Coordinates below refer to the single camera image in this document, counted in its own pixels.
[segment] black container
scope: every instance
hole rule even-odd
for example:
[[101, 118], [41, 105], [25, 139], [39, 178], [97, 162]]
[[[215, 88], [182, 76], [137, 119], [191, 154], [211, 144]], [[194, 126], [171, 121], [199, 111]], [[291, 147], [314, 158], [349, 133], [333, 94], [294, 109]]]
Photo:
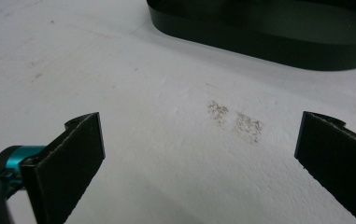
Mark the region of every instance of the black container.
[[356, 68], [353, 0], [148, 0], [163, 33], [311, 70]]

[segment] dirt stain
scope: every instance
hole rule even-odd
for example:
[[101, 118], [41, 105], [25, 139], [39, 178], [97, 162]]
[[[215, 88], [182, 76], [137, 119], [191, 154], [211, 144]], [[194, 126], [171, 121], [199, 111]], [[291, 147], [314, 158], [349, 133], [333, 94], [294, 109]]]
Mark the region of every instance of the dirt stain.
[[212, 101], [208, 104], [208, 113], [219, 124], [220, 127], [225, 123], [224, 117], [228, 114], [228, 108], [223, 105], [218, 105]]
[[263, 123], [250, 116], [235, 111], [231, 113], [224, 105], [219, 105], [215, 101], [207, 105], [208, 113], [220, 128], [251, 144], [259, 143], [262, 136]]
[[257, 119], [252, 119], [249, 116], [237, 112], [234, 132], [244, 140], [251, 143], [258, 143], [262, 134], [263, 124]]

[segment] black rubber pad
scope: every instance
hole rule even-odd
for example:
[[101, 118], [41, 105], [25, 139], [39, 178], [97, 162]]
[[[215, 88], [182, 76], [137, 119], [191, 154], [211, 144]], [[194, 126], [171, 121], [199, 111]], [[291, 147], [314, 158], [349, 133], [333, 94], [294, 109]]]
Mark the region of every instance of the black rubber pad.
[[20, 163], [37, 223], [64, 223], [105, 158], [99, 114], [65, 124], [66, 131]]
[[305, 112], [294, 157], [356, 217], [356, 133]]

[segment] black oval object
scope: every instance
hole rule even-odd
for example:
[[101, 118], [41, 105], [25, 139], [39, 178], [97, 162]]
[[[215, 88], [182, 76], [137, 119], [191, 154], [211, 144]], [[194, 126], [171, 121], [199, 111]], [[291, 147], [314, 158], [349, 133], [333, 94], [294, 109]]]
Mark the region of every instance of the black oval object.
[[147, 1], [167, 35], [304, 69], [356, 68], [356, 1]]

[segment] white table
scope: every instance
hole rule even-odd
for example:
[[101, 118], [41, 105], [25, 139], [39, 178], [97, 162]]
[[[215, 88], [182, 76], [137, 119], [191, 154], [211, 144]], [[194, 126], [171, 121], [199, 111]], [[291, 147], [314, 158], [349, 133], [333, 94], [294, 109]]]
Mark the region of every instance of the white table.
[[[0, 151], [101, 115], [107, 158], [67, 223], [356, 223], [293, 157], [305, 110], [356, 132], [356, 69], [164, 35], [145, 0], [0, 0]], [[35, 223], [25, 191], [8, 204]]]

